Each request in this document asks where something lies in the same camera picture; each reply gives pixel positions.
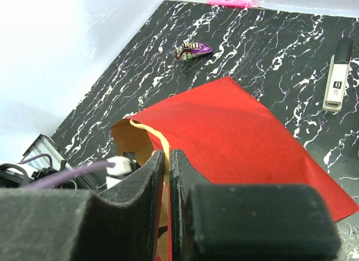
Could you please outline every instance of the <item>pink object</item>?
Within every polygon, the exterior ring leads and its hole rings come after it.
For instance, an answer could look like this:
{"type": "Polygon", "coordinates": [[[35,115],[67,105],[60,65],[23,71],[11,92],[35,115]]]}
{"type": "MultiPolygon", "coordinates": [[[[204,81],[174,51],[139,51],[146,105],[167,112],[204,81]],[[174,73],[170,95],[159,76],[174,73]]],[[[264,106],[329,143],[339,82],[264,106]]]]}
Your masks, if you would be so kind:
{"type": "Polygon", "coordinates": [[[255,7],[255,1],[253,0],[208,0],[207,4],[215,4],[215,5],[227,6],[227,7],[242,7],[242,8],[255,7]]]}

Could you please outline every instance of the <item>black and white floor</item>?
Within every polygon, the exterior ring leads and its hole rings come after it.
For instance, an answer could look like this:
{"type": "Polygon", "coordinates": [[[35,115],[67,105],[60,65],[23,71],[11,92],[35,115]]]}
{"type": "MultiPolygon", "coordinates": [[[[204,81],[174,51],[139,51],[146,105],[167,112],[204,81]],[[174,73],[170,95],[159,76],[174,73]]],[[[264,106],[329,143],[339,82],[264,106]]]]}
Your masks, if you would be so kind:
{"type": "MultiPolygon", "coordinates": [[[[121,118],[223,76],[233,77],[286,126],[359,202],[359,19],[165,1],[52,136],[73,164],[116,155],[110,127],[121,118]],[[355,43],[341,112],[321,110],[337,41],[355,43]],[[185,41],[211,56],[175,61],[185,41]]],[[[103,187],[105,178],[97,178],[103,187]]],[[[339,260],[359,260],[359,214],[338,224],[339,260]]]]}

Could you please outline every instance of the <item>brown paper bag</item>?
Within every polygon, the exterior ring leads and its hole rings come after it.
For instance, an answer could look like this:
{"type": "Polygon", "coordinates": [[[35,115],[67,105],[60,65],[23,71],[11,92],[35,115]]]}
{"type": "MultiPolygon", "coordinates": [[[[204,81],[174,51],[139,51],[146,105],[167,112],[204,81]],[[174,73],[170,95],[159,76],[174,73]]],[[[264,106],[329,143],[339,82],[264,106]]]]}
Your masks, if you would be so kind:
{"type": "MultiPolygon", "coordinates": [[[[135,152],[143,164],[154,148],[163,149],[167,183],[169,141],[213,184],[311,185],[335,221],[359,211],[274,115],[230,77],[167,98],[131,118],[147,126],[130,119],[115,124],[118,151],[135,152]]],[[[168,203],[162,206],[167,209],[168,203]]],[[[168,237],[172,260],[171,230],[168,237]]]]}
{"type": "MultiPolygon", "coordinates": [[[[134,122],[125,118],[115,123],[111,127],[113,140],[117,148],[118,155],[123,152],[134,152],[137,162],[143,166],[154,152],[149,132],[159,138],[165,151],[165,185],[162,192],[162,205],[160,214],[159,227],[166,226],[168,223],[168,161],[169,161],[169,144],[165,137],[153,128],[134,122]]],[[[167,260],[167,233],[161,236],[157,243],[157,254],[162,261],[167,260]]]]}

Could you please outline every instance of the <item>purple wire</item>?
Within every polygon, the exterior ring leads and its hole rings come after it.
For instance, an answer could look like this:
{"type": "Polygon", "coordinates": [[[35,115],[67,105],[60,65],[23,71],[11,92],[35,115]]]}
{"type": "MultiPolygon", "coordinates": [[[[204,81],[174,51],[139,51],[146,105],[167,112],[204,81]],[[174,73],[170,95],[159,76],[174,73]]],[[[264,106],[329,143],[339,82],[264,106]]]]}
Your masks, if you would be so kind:
{"type": "Polygon", "coordinates": [[[52,166],[52,158],[51,158],[51,156],[50,156],[49,154],[47,154],[47,153],[40,153],[39,155],[36,155],[36,156],[34,156],[34,157],[31,157],[31,158],[29,158],[29,159],[26,159],[26,160],[21,161],[19,164],[26,164],[26,163],[29,163],[29,162],[31,162],[31,161],[33,161],[33,160],[36,160],[36,159],[38,159],[38,158],[41,158],[41,157],[47,157],[47,158],[49,158],[50,168],[53,167],[53,166],[52,166]]]}
{"type": "Polygon", "coordinates": [[[114,167],[116,164],[107,162],[107,161],[97,161],[88,166],[83,167],[75,167],[73,170],[63,170],[46,176],[38,181],[34,181],[30,184],[24,186],[24,188],[28,189],[50,189],[55,185],[62,184],[68,180],[73,179],[78,175],[83,175],[85,173],[95,171],[95,170],[103,170],[107,167],[114,167]]]}

